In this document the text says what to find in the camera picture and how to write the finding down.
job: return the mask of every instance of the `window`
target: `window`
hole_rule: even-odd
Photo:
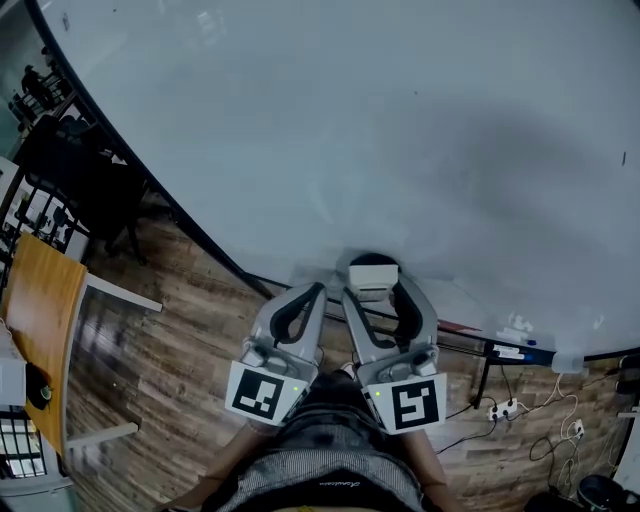
[[[0,478],[47,474],[40,433],[21,407],[0,411]]]

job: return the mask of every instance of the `electrical outlet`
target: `electrical outlet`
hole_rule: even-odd
[[[582,424],[582,420],[576,420],[571,428],[570,435],[572,437],[577,437],[579,440],[584,436],[584,425]]]
[[[511,402],[507,400],[506,402],[501,402],[496,406],[492,405],[491,407],[489,407],[489,413],[487,414],[487,416],[489,417],[489,421],[494,421],[496,419],[500,420],[502,418],[506,418],[507,416],[513,418],[517,414],[517,410],[518,400],[514,398],[513,400],[511,400]]]

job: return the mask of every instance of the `power strip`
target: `power strip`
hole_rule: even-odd
[[[513,418],[518,410],[518,400],[507,400],[506,402],[500,402],[497,405],[489,407],[487,417],[489,421],[496,421],[509,416]]]

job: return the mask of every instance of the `white cable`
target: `white cable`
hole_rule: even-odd
[[[590,475],[590,474],[591,474],[591,473],[593,473],[593,471],[596,469],[596,467],[598,466],[598,463],[600,462],[600,459],[601,459],[601,458],[602,458],[602,456],[604,455],[604,452],[607,450],[607,445],[609,444],[609,439],[611,438],[611,434],[612,434],[613,432],[616,432],[616,435],[617,435],[617,432],[618,432],[619,428],[620,428],[620,427],[615,428],[615,429],[613,429],[613,428],[612,428],[611,430],[609,430],[609,433],[607,434],[607,437],[606,437],[606,439],[605,439],[605,441],[604,441],[604,446],[602,447],[602,451],[600,452],[600,455],[599,455],[599,456],[598,456],[598,458],[596,459],[596,462],[593,464],[593,466],[591,467],[591,469],[587,472],[587,475]]]
[[[560,390],[560,379],[558,378],[558,380],[556,381],[556,390],[558,391],[558,394],[562,397],[562,398],[575,398],[576,399],[576,403],[573,405],[573,409],[571,410],[571,412],[565,417],[565,419],[562,420],[562,423],[560,424],[560,439],[573,439],[574,437],[576,437],[575,435],[570,436],[569,435],[569,428],[571,427],[571,425],[575,425],[576,422],[574,421],[573,423],[571,423],[569,425],[569,428],[567,428],[566,430],[566,435],[564,434],[565,430],[564,430],[564,424],[565,422],[571,418],[571,416],[573,416],[576,412],[576,410],[578,409],[578,397],[576,395],[565,395],[562,393],[562,391]]]
[[[562,467],[560,468],[560,473],[558,473],[558,480],[556,481],[556,487],[558,488],[558,490],[561,490],[560,487],[560,477],[562,476],[562,472],[564,471],[564,468],[567,467],[567,464],[570,464],[569,466],[569,472],[567,473],[567,476],[564,479],[564,483],[562,484],[562,487],[564,488],[565,486],[569,486],[569,490],[567,491],[566,494],[569,494],[571,492],[571,488],[573,487],[573,482],[575,481],[576,477],[578,476],[578,472],[580,471],[580,449],[578,448],[578,445],[576,443],[573,442],[573,440],[569,441],[571,443],[571,445],[574,448],[574,454],[571,455],[571,457],[569,457],[565,463],[562,465]],[[574,466],[576,466],[576,461],[573,459],[574,455],[577,455],[577,468],[575,468],[575,472],[573,473],[573,476],[571,476],[571,473],[574,471]]]
[[[556,379],[556,384],[555,386],[553,386],[553,391],[551,392],[551,394],[549,395],[549,397],[544,401],[544,403],[542,405],[538,405],[537,407],[532,407],[531,409],[529,407],[527,407],[526,405],[524,405],[522,402],[518,402],[518,405],[521,405],[522,408],[527,411],[528,413],[532,413],[534,411],[539,411],[540,409],[542,409],[543,407],[546,407],[547,404],[549,402],[551,402],[551,400],[553,399],[553,397],[556,394],[556,390],[558,389],[558,384],[560,383],[560,379],[562,378],[562,376],[564,375],[564,373],[561,373],[560,375],[558,375],[558,378]]]
[[[618,435],[620,434],[620,432],[622,432],[622,425],[624,425],[624,422],[620,424],[620,427],[618,427],[618,429],[616,430],[616,435],[613,436],[613,442],[611,443],[611,448],[609,448],[609,456],[607,457],[607,463],[609,464],[609,466],[611,466],[612,468],[615,468],[616,465],[613,464],[611,462],[611,456],[613,455],[613,449],[616,446],[616,441],[618,440]]]

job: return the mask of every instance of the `white plug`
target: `white plug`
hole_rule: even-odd
[[[578,440],[582,439],[585,434],[584,425],[582,424],[582,420],[576,420],[573,423],[573,427],[571,428],[571,437],[577,437]]]

